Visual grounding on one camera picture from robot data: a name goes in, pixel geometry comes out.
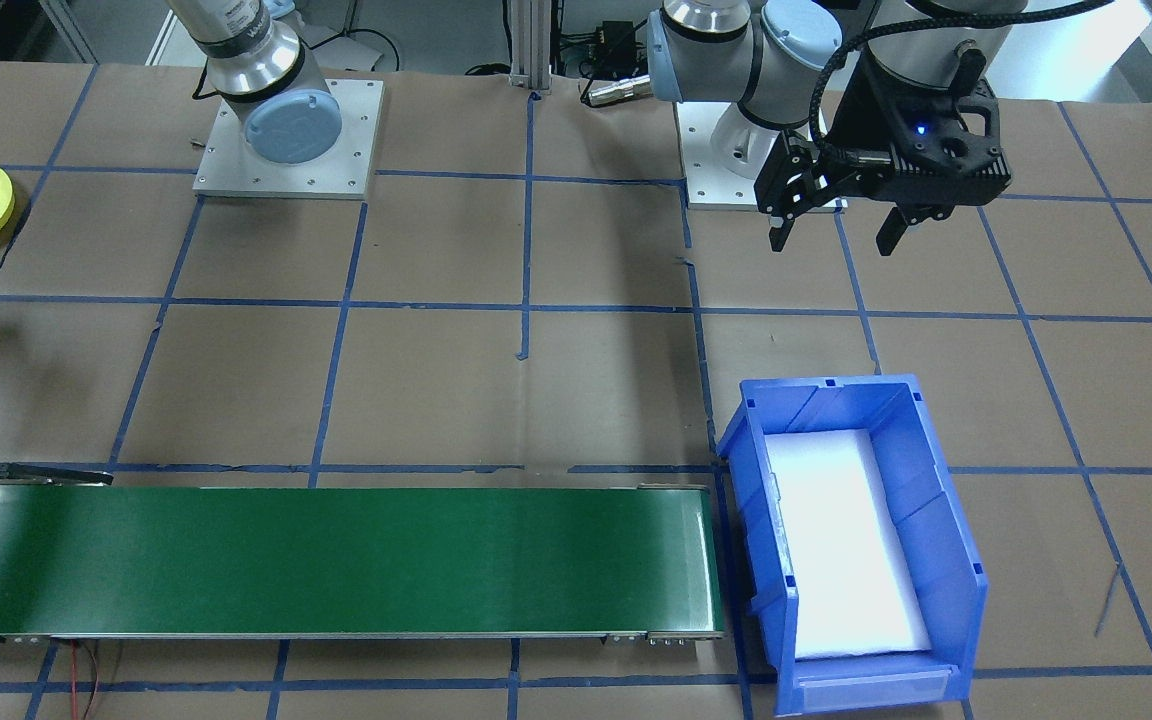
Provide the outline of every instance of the white foam insert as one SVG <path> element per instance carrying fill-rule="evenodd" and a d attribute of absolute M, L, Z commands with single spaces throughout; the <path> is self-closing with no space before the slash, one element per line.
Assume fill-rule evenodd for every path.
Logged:
<path fill-rule="evenodd" d="M 795 657 L 931 650 L 867 430 L 767 435 L 799 590 Z"/>

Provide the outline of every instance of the blue tape grid line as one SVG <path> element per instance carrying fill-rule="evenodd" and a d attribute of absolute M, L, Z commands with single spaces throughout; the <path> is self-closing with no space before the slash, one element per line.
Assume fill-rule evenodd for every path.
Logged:
<path fill-rule="evenodd" d="M 531 233 L 532 195 L 535 195 L 536 160 L 536 103 L 538 92 L 526 94 L 526 175 L 524 176 L 524 200 L 522 200 L 522 313 L 520 318 L 520 341 L 517 359 L 525 361 L 531 355 Z"/>
<path fill-rule="evenodd" d="M 334 300 L 288 300 L 288 297 L 169 297 L 169 305 L 203 306 L 340 306 Z M 162 297 L 109 295 L 0 295 L 0 302 L 50 302 L 78 305 L 159 305 Z M 425 302 L 416 300 L 349 300 L 351 309 L 370 310 L 479 310 L 498 313 L 642 313 L 690 314 L 696 306 L 681 305 L 562 305 L 513 304 L 513 302 Z M 861 318 L 859 310 L 846 306 L 700 306 L 702 314 L 788 314 L 804 318 Z M 867 318 L 905 318 L 925 320 L 1037 320 L 1038 323 L 1138 323 L 1152 324 L 1152 314 L 1030 314 L 972 313 L 972 311 L 873 310 L 865 306 Z"/>
<path fill-rule="evenodd" d="M 156 317 L 154 328 L 150 331 L 150 340 L 145 343 L 145 351 L 141 355 L 141 365 L 136 370 L 136 381 L 132 381 L 131 395 L 127 397 L 127 406 L 123 407 L 123 418 L 119 420 L 118 433 L 114 434 L 114 445 L 109 447 L 109 468 L 118 464 L 119 455 L 122 455 L 123 442 L 127 441 L 127 430 L 132 424 L 132 414 L 136 411 L 136 401 L 141 397 L 141 388 L 145 387 L 145 377 L 150 372 L 150 361 L 154 357 L 154 349 L 159 346 L 159 338 L 162 336 L 162 324 L 166 323 L 168 309 L 172 306 L 172 296 L 180 279 L 180 270 L 184 267 L 184 259 L 189 255 L 189 245 L 194 242 L 194 233 L 198 228 L 198 218 L 202 217 L 204 197 L 198 197 L 194 204 L 194 212 L 189 215 L 189 225 L 185 227 L 184 237 L 180 241 L 177 259 L 172 268 L 172 276 L 168 278 L 168 286 L 162 291 L 159 300 L 159 314 Z"/>
<path fill-rule="evenodd" d="M 1002 272 L 1002 279 L 1007 283 L 1007 291 L 1011 295 L 1011 302 L 1016 305 L 1016 313 L 1024 314 L 1024 305 L 1021 304 L 1020 293 L 1016 291 L 1016 285 L 1011 281 L 1011 272 L 1007 268 L 1007 263 L 1002 258 L 1002 249 L 998 245 L 998 240 L 995 233 L 993 233 L 993 227 L 990 223 L 988 215 L 984 209 L 977 209 L 977 213 L 980 218 L 982 227 L 986 232 L 986 237 L 988 238 L 991 250 L 998 260 L 998 268 Z M 1056 408 L 1056 416 L 1060 418 L 1061 429 L 1064 431 L 1064 438 L 1069 441 L 1070 452 L 1074 454 L 1074 461 L 1078 464 L 1079 475 L 1082 475 L 1084 487 L 1087 488 L 1087 495 L 1091 497 L 1092 506 L 1096 509 L 1097 518 L 1100 520 L 1101 530 L 1105 535 L 1105 539 L 1111 546 L 1111 554 L 1114 556 L 1114 561 L 1119 564 L 1121 569 L 1121 577 L 1123 577 L 1123 588 L 1128 593 L 1130 600 L 1132 600 L 1132 607 L 1135 614 L 1137 614 L 1137 620 L 1140 623 L 1140 628 L 1144 631 L 1144 637 L 1146 637 L 1146 643 L 1149 644 L 1149 652 L 1152 655 L 1152 629 L 1149 626 L 1149 620 L 1146 614 L 1144 614 L 1144 607 L 1140 605 L 1140 598 L 1137 592 L 1135 592 L 1135 585 L 1132 583 L 1132 575 L 1128 571 L 1128 566 L 1123 561 L 1123 553 L 1119 551 L 1119 544 L 1114 538 L 1114 530 L 1111 529 L 1111 521 L 1106 515 L 1105 507 L 1101 506 L 1101 498 L 1096 492 L 1096 486 L 1092 483 L 1092 475 L 1085 470 L 1087 468 L 1087 462 L 1083 460 L 1083 450 L 1078 446 L 1078 438 L 1074 435 L 1074 426 L 1069 422 L 1069 415 L 1064 412 L 1064 404 L 1061 402 L 1060 393 L 1056 392 L 1056 384 L 1052 379 L 1051 370 L 1047 366 L 1047 361 L 1043 357 L 1043 349 L 1038 346 L 1038 336 L 1034 334 L 1034 328 L 1032 323 L 1028 318 L 1021 318 L 1021 325 L 1024 325 L 1025 338 L 1029 340 L 1029 346 L 1033 350 L 1034 361 L 1038 363 L 1038 370 L 1043 373 L 1043 382 L 1047 386 L 1047 393 L 1051 395 L 1052 404 Z"/>
<path fill-rule="evenodd" d="M 52 167 L 47 167 L 47 165 L 13 162 L 1 164 L 0 167 L 5 170 L 20 172 L 41 172 L 46 169 L 55 173 L 172 174 L 172 176 L 192 176 L 192 174 L 198 172 L 197 168 L 156 168 L 137 167 L 137 165 L 128 165 L 128 167 L 115 167 L 115 165 L 109 165 L 109 167 L 105 167 L 105 165 L 52 165 Z M 376 170 L 376 175 L 410 179 L 485 179 L 485 181 L 526 181 L 526 179 L 529 179 L 526 174 L 520 173 L 404 170 L 396 168 L 378 169 Z M 685 192 L 684 179 L 591 179 L 581 176 L 547 176 L 547 174 L 532 174 L 530 177 L 535 182 L 676 187 L 680 188 L 682 192 Z M 1032 195 L 1005 192 L 1000 197 L 1002 200 L 1111 202 L 1107 197 L 1085 197 L 1078 195 Z M 1112 200 L 1126 205 L 1152 205 L 1152 197 L 1112 197 Z"/>
<path fill-rule="evenodd" d="M 874 374 L 882 373 L 882 361 L 878 359 L 878 346 L 874 344 L 873 328 L 869 327 L 869 310 L 865 309 L 865 297 L 861 295 L 861 275 L 856 274 L 856 263 L 851 258 L 851 243 L 847 242 L 847 230 L 842 227 L 842 213 L 833 214 L 833 227 L 838 229 L 838 242 L 842 245 L 842 258 L 847 260 L 847 276 L 851 279 L 851 293 L 856 296 L 856 314 L 861 317 L 861 328 L 865 333 L 865 344 L 869 347 L 869 358 L 874 362 Z"/>
<path fill-rule="evenodd" d="M 278 703 L 283 697 L 283 677 L 287 675 L 287 657 L 291 652 L 291 641 L 278 643 L 278 660 L 274 661 L 274 682 L 270 688 L 270 705 L 265 708 L 265 720 L 278 720 Z"/>
<path fill-rule="evenodd" d="M 332 359 L 328 363 L 328 379 L 323 392 L 323 411 L 319 414 L 319 432 L 314 434 L 314 455 L 310 460 L 310 478 L 308 487 L 319 486 L 319 473 L 323 471 L 323 446 L 328 439 L 328 424 L 332 419 L 332 401 L 335 396 L 335 379 L 340 369 L 340 351 L 344 346 L 344 331 L 349 320 L 349 296 L 353 295 L 353 283 L 358 274 L 358 262 L 362 256 L 362 237 L 366 233 L 367 204 L 358 209 L 358 222 L 353 229 L 353 250 L 349 251 L 349 270 L 344 278 L 344 290 L 340 293 L 338 328 L 332 341 Z"/>
<path fill-rule="evenodd" d="M 1074 119 L 1069 115 L 1069 109 L 1064 107 L 1064 103 L 1058 103 L 1058 108 L 1060 108 L 1061 118 L 1064 118 L 1066 126 L 1069 126 L 1069 132 L 1073 132 L 1074 141 L 1078 142 L 1078 150 L 1083 152 L 1083 158 L 1087 160 L 1087 167 L 1092 169 L 1093 176 L 1096 176 L 1097 184 L 1100 184 L 1101 192 L 1105 194 L 1105 199 L 1111 205 L 1111 210 L 1114 210 L 1114 217 L 1119 220 L 1119 225 L 1123 228 L 1123 234 L 1130 247 L 1132 247 L 1132 252 L 1137 256 L 1137 260 L 1140 264 L 1140 270 L 1144 270 L 1144 275 L 1149 279 L 1149 286 L 1152 287 L 1152 268 L 1149 267 L 1149 262 L 1144 259 L 1144 252 L 1140 251 L 1140 245 L 1135 240 L 1132 234 L 1132 228 L 1128 227 L 1128 220 L 1123 218 L 1123 210 L 1119 207 L 1117 202 L 1114 199 L 1114 195 L 1111 195 L 1111 187 L 1105 183 L 1105 177 L 1101 176 L 1100 168 L 1096 167 L 1096 161 L 1092 160 L 1091 152 L 1087 152 L 1087 145 L 1083 142 L 1083 137 L 1078 134 L 1078 128 L 1074 127 Z"/>
<path fill-rule="evenodd" d="M 682 206 L 682 228 L 684 238 L 690 240 L 689 220 L 687 220 L 685 192 L 680 191 L 680 204 Z M 696 369 L 700 376 L 700 397 L 705 407 L 705 439 L 708 441 L 710 455 L 717 455 L 718 435 L 714 425 L 714 402 L 712 386 L 708 384 L 708 355 L 705 351 L 705 321 L 700 311 L 700 283 L 696 279 L 696 265 L 691 260 L 682 259 L 687 268 L 687 288 L 691 295 L 692 328 L 696 334 Z M 732 623 L 732 644 L 736 651 L 736 682 L 740 684 L 741 714 L 744 720 L 755 720 L 753 694 L 749 688 L 749 661 L 745 657 L 745 632 L 741 624 L 741 607 L 744 602 L 740 600 L 736 591 L 736 556 L 732 546 L 732 538 L 735 537 L 735 529 L 732 528 L 730 515 L 727 511 L 727 487 L 723 483 L 723 471 L 718 465 L 710 469 L 713 473 L 714 497 L 718 500 L 718 528 L 722 536 L 723 569 L 721 584 L 723 590 L 723 601 L 727 602 L 728 623 Z"/>
<path fill-rule="evenodd" d="M 63 643 L 52 643 L 55 653 Z M 69 683 L 38 676 L 35 682 L 0 682 L 0 694 L 68 694 Z M 1152 679 L 1152 665 L 1082 665 L 1052 667 L 986 667 L 975 670 L 978 680 L 1015 679 Z M 750 685 L 776 683 L 774 674 L 751 674 Z M 644 688 L 644 687 L 723 687 L 740 684 L 740 675 L 624 675 L 558 676 L 556 679 L 518 680 L 520 689 L 532 688 Z M 91 683 L 79 682 L 78 692 L 91 692 Z M 312 691 L 492 691 L 508 689 L 509 679 L 333 679 L 333 680 L 212 680 L 212 682 L 147 682 L 123 680 L 101 683 L 101 694 L 228 694 L 228 692 L 312 692 Z"/>
<path fill-rule="evenodd" d="M 38 667 L 38 679 L 33 683 L 31 692 L 29 692 L 29 705 L 26 711 L 24 711 L 24 717 L 26 720 L 33 720 L 38 715 L 38 706 L 41 705 L 41 695 L 47 692 L 47 679 L 51 675 L 51 666 L 55 665 L 56 651 L 60 647 L 60 643 L 50 643 L 47 646 L 47 652 L 41 657 L 41 665 Z M 65 688 L 66 692 L 69 692 L 69 687 L 66 683 L 60 683 L 67 685 Z"/>
<path fill-rule="evenodd" d="M 41 195 L 41 189 L 47 184 L 47 177 L 51 174 L 51 165 L 55 164 L 56 158 L 60 156 L 61 147 L 65 146 L 65 141 L 68 141 L 69 138 L 69 131 L 73 130 L 74 122 L 78 119 L 78 113 L 83 108 L 83 103 L 88 100 L 88 92 L 91 91 L 92 82 L 96 79 L 97 69 L 99 69 L 99 67 L 93 65 L 91 71 L 88 73 L 88 78 L 83 82 L 82 90 L 78 91 L 78 99 L 74 101 L 73 109 L 69 111 L 69 118 L 65 120 L 65 127 L 61 128 L 60 136 L 56 138 L 56 145 L 52 146 L 51 156 L 47 156 L 47 165 L 44 170 L 41 170 L 41 175 L 38 176 L 38 182 L 35 183 L 33 191 L 29 194 L 29 204 L 26 205 L 26 209 L 20 213 L 20 220 L 17 220 L 17 223 L 15 223 L 15 227 L 12 229 L 12 238 L 8 240 L 8 243 L 6 243 L 3 255 L 0 256 L 0 273 L 3 272 L 3 265 L 6 264 L 6 260 L 8 260 L 8 255 L 15 247 L 15 242 L 17 242 L 17 238 L 20 237 L 20 232 L 22 232 L 24 225 L 26 225 L 29 213 L 31 213 L 35 204 L 38 202 L 38 196 Z"/>
<path fill-rule="evenodd" d="M 522 641 L 509 641 L 509 677 L 507 680 L 508 700 L 506 702 L 506 719 L 518 720 L 518 664 L 522 657 Z"/>
<path fill-rule="evenodd" d="M 310 465 L 223 465 L 206 462 L 51 462 L 22 460 L 36 465 L 63 468 L 68 470 L 114 471 L 114 473 L 308 473 Z M 705 475 L 713 473 L 717 465 L 571 465 L 568 473 L 639 473 L 639 475 Z M 525 465 L 319 465 L 321 473 L 499 473 L 502 470 L 526 470 Z M 1087 465 L 950 465 L 955 475 L 1147 475 L 1152 467 L 1098 467 Z"/>

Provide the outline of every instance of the green conveyor belt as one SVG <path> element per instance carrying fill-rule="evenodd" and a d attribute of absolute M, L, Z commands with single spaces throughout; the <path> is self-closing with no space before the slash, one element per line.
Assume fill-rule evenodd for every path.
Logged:
<path fill-rule="evenodd" d="M 0 637 L 722 628 L 700 488 L 0 486 Z"/>

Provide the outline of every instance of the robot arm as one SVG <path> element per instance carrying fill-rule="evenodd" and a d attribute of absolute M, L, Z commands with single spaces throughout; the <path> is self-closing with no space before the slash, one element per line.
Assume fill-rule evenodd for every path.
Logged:
<path fill-rule="evenodd" d="M 262 158 L 305 162 L 338 141 L 342 115 L 314 54 L 263 0 L 166 0 L 207 55 L 207 78 Z"/>
<path fill-rule="evenodd" d="M 869 197 L 893 204 L 877 238 L 890 255 L 911 225 L 1010 184 L 984 73 L 1011 24 L 1111 1 L 1023 13 L 1026 0 L 664 0 L 647 21 L 650 90 L 732 103 L 714 135 L 728 169 L 755 179 L 772 250 L 806 211 Z M 824 132 L 820 96 L 852 50 L 861 59 Z M 616 93 L 643 91 L 623 83 Z"/>

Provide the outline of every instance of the cable connector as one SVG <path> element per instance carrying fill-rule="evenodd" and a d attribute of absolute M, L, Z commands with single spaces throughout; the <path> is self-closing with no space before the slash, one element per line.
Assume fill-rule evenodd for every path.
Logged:
<path fill-rule="evenodd" d="M 652 76 L 639 76 L 613 82 L 612 85 L 598 88 L 589 94 L 590 108 L 602 108 L 605 105 L 639 100 L 652 97 Z"/>

